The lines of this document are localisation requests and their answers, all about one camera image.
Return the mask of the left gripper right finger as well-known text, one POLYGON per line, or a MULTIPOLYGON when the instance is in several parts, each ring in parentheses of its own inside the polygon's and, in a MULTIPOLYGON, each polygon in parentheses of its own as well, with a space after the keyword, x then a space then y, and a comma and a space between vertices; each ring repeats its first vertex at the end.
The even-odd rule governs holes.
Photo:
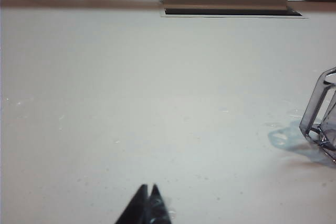
POLYGON ((171 218, 157 184, 153 185, 145 202, 144 222, 147 224, 171 224, 171 218))

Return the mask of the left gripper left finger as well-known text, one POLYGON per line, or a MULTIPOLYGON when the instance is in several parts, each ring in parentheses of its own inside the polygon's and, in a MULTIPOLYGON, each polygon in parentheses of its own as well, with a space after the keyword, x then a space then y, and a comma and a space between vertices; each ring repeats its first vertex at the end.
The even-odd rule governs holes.
POLYGON ((131 200, 115 224, 143 223, 147 199, 148 186, 146 184, 142 184, 132 196, 131 200))

